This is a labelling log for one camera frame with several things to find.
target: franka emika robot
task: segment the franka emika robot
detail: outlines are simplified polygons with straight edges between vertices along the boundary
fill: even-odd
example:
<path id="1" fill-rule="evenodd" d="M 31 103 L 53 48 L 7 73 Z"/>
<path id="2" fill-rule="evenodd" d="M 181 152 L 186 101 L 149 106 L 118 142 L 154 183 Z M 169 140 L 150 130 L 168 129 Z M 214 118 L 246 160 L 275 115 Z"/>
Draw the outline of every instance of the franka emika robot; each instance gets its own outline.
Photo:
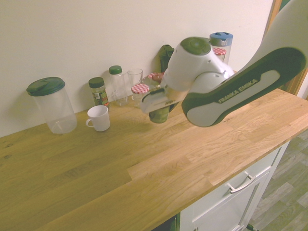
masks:
<path id="1" fill-rule="evenodd" d="M 308 67 L 308 0 L 291 0 L 277 15 L 252 59 L 239 72 L 213 53 L 205 38 L 184 39 L 173 52 L 161 89 L 144 96 L 149 113 L 182 101 L 187 119 L 209 127 Z"/>

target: green lid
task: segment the green lid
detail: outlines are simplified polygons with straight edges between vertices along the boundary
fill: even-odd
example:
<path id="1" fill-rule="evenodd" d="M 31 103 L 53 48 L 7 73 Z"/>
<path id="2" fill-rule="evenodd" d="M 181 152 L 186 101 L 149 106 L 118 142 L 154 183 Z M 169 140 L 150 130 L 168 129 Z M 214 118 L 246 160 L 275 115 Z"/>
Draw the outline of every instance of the green lid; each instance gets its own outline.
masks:
<path id="1" fill-rule="evenodd" d="M 90 88 L 100 88 L 104 86 L 104 80 L 102 77 L 95 77 L 89 80 Z"/>
<path id="2" fill-rule="evenodd" d="M 27 92 L 31 96 L 43 96 L 53 94 L 64 88 L 65 82 L 59 77 L 47 77 L 31 83 Z"/>
<path id="3" fill-rule="evenodd" d="M 186 38 L 181 42 L 181 46 L 189 53 L 195 55 L 205 55 L 211 51 L 211 46 L 206 38 Z"/>
<path id="4" fill-rule="evenodd" d="M 117 75 L 117 74 L 120 74 L 121 72 L 122 72 L 121 66 L 111 66 L 109 68 L 109 73 L 111 75 Z"/>

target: laminate floor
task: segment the laminate floor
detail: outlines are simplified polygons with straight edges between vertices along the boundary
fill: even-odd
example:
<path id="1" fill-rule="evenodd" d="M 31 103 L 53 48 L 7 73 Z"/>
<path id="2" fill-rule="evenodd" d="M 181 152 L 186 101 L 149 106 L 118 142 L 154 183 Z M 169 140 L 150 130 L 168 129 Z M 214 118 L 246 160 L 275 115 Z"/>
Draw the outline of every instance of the laminate floor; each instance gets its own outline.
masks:
<path id="1" fill-rule="evenodd" d="M 290 141 L 250 224 L 260 231 L 308 231 L 308 130 Z"/>

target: clear plastic canister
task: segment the clear plastic canister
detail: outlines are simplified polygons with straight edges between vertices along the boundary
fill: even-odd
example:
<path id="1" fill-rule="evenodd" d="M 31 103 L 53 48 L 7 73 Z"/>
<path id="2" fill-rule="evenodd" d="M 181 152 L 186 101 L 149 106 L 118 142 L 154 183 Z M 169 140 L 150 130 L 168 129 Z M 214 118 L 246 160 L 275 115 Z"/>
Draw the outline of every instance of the clear plastic canister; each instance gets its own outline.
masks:
<path id="1" fill-rule="evenodd" d="M 148 91 L 149 86 L 142 83 L 135 84 L 131 88 L 131 92 L 133 93 L 132 99 L 134 101 L 135 107 L 140 108 L 140 102 Z"/>
<path id="2" fill-rule="evenodd" d="M 115 65 L 109 68 L 111 83 L 114 89 L 114 99 L 119 106 L 128 104 L 124 75 L 121 66 Z"/>
<path id="3" fill-rule="evenodd" d="M 50 130 L 55 134 L 69 133 L 77 126 L 77 119 L 65 91 L 65 82 L 48 77 L 31 83 L 27 92 L 41 110 Z"/>

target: cabinet door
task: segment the cabinet door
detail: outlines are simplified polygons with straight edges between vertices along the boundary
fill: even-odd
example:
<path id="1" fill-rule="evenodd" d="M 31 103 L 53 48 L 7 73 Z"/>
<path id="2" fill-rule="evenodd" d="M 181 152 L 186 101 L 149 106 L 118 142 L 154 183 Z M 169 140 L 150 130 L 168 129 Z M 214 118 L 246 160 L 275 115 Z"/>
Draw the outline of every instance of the cabinet door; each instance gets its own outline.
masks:
<path id="1" fill-rule="evenodd" d="M 239 192 L 230 194 L 219 204 L 206 211 L 192 222 L 198 231 L 237 231 L 242 230 L 242 220 L 258 188 L 262 188 L 268 172 L 256 178 Z"/>

